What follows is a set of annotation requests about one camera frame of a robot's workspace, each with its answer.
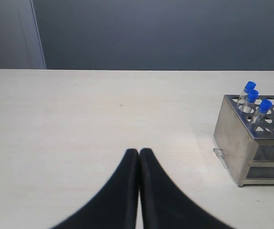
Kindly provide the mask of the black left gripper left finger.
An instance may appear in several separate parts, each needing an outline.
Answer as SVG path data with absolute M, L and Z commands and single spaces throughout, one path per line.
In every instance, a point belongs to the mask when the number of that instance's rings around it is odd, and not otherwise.
M 139 195 L 139 153 L 127 149 L 101 190 L 55 229 L 134 229 Z

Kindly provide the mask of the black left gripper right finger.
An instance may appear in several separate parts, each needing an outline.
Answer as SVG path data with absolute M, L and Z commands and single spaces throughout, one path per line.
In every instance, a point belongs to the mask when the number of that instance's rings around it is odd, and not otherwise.
M 140 194 L 145 229 L 224 229 L 225 224 L 189 199 L 150 148 L 140 151 Z

